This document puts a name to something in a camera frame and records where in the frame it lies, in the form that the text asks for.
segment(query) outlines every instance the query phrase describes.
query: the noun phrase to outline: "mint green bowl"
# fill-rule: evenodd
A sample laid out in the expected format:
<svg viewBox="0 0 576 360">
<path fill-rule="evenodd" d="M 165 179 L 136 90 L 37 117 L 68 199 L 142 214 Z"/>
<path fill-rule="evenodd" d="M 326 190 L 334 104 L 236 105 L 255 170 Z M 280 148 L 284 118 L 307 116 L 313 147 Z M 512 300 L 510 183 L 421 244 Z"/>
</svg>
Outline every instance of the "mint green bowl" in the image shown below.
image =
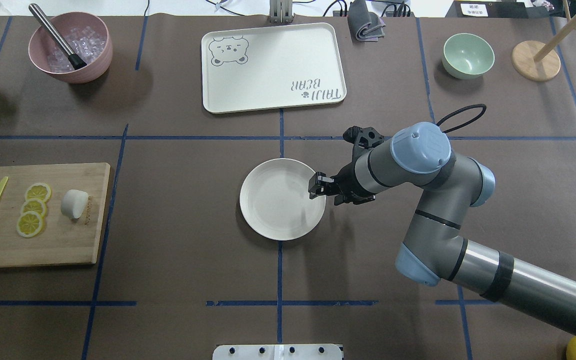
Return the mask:
<svg viewBox="0 0 576 360">
<path fill-rule="evenodd" d="M 475 34 L 454 34 L 443 44 L 443 68 L 457 79 L 474 79 L 489 71 L 495 53 L 486 40 Z"/>
</svg>

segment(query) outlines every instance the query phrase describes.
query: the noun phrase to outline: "brown table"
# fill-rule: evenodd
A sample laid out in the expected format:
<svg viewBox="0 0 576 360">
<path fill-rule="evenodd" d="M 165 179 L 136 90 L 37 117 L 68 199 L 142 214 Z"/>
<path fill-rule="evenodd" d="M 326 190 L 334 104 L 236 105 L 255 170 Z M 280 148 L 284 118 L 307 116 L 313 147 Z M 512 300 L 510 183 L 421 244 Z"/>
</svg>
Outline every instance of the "brown table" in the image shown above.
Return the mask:
<svg viewBox="0 0 576 360">
<path fill-rule="evenodd" d="M 560 360 L 571 336 L 447 281 L 394 267 L 420 189 L 333 207 L 306 236 L 277 243 L 238 207 L 249 171 L 278 157 L 333 174 L 352 125 L 385 135 L 465 105 L 485 116 L 451 133 L 496 176 L 462 235 L 576 280 L 576 33 L 563 68 L 536 83 L 512 48 L 548 41 L 551 19 L 386 18 L 378 43 L 334 26 L 348 95 L 340 104 L 214 115 L 201 101 L 207 32 L 265 16 L 105 17 L 109 71 L 69 85 L 32 66 L 31 17 L 0 17 L 0 166 L 108 162 L 112 195 L 94 266 L 0 269 L 2 359 L 210 359 L 220 344 L 343 344 L 346 359 Z M 441 67 L 457 32 L 487 39 L 476 80 Z M 471 114 L 450 120 L 461 123 Z"/>
</svg>

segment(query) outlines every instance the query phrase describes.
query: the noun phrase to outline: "bear drawing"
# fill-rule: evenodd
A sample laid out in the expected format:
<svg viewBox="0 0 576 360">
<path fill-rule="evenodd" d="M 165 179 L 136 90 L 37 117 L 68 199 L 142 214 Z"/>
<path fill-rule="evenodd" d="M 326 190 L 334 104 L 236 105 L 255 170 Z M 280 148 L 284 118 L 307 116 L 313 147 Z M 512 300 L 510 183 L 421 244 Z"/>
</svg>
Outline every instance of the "bear drawing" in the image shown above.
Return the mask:
<svg viewBox="0 0 576 360">
<path fill-rule="evenodd" d="M 249 42 L 242 36 L 233 36 L 229 38 L 215 38 L 208 44 L 208 50 L 212 53 L 210 62 L 214 66 L 221 66 L 223 63 L 237 62 L 237 64 L 246 64 L 248 55 Z"/>
</svg>

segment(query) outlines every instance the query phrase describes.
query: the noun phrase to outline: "ice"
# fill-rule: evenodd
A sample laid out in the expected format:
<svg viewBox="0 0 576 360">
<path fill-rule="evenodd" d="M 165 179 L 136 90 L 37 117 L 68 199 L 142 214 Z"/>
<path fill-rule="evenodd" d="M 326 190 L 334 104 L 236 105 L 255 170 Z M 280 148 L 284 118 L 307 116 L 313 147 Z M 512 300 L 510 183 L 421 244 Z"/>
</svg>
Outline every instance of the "ice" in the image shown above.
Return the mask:
<svg viewBox="0 0 576 360">
<path fill-rule="evenodd" d="M 98 34 L 89 26 L 83 29 L 78 27 L 71 29 L 70 33 L 64 36 L 64 39 L 86 64 L 97 59 L 106 46 L 106 37 Z M 52 53 L 48 55 L 48 66 L 53 73 L 68 73 L 74 70 L 68 57 L 56 45 Z"/>
</svg>

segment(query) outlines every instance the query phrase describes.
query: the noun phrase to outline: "blue joint cap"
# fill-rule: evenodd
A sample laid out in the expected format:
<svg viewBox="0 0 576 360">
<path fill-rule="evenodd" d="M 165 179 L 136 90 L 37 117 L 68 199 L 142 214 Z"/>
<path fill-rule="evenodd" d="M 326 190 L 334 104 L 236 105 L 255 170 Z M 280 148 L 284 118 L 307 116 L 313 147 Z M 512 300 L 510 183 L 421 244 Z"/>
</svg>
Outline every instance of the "blue joint cap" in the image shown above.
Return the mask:
<svg viewBox="0 0 576 360">
<path fill-rule="evenodd" d="M 395 267 L 410 280 L 428 287 L 434 287 L 439 284 L 439 276 L 435 275 L 421 260 L 414 255 L 403 243 L 399 248 Z"/>
<path fill-rule="evenodd" d="M 399 130 L 390 142 L 393 159 L 414 174 L 438 171 L 448 162 L 451 153 L 448 136 L 439 126 L 427 121 Z"/>
<path fill-rule="evenodd" d="M 495 192 L 495 174 L 487 168 L 486 166 L 480 164 L 477 160 L 470 157 L 473 162 L 479 167 L 479 172 L 481 173 L 481 193 L 475 202 L 471 203 L 471 208 L 480 207 L 486 203 L 486 200 L 490 199 L 492 193 Z"/>
</svg>

